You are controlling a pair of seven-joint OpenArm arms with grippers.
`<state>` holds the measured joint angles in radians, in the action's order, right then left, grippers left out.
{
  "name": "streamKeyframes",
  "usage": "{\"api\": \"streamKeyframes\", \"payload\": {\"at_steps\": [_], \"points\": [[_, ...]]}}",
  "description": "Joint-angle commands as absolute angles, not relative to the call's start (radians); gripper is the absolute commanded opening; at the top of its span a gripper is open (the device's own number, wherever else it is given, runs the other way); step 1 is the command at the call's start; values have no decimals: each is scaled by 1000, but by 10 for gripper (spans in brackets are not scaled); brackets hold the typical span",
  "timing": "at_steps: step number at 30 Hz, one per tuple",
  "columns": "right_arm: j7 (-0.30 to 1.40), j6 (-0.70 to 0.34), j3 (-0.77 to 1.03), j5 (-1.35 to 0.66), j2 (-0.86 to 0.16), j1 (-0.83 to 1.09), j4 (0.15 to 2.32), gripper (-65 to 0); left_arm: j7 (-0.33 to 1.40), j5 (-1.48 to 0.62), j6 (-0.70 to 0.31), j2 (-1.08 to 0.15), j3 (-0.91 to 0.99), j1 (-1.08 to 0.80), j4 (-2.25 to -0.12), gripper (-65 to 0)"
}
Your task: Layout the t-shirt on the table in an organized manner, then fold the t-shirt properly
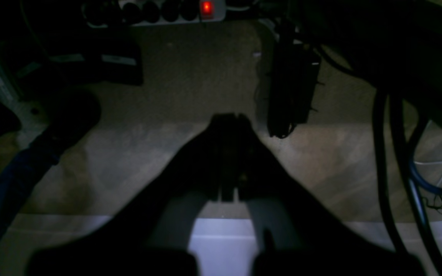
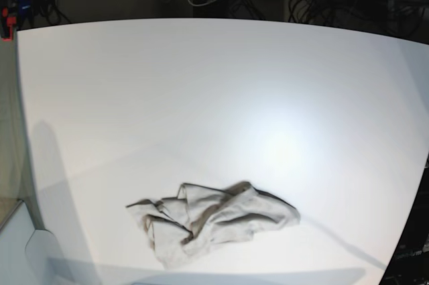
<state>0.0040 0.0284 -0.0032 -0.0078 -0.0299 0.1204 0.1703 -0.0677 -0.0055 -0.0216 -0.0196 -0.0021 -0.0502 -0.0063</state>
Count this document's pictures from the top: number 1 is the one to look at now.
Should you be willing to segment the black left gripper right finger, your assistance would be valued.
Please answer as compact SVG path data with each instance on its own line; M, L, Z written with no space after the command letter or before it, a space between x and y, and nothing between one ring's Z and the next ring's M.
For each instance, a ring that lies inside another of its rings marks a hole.
M410 253L377 246L351 231L284 169L245 115L237 115L242 175L259 253L253 276L423 276Z

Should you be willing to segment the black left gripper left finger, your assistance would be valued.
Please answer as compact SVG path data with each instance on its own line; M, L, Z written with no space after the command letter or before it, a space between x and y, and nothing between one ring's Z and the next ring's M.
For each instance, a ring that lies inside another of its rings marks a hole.
M163 171L122 210L90 234L40 250L30 276L197 276L188 252L195 220L216 197L214 158L229 115L214 115Z

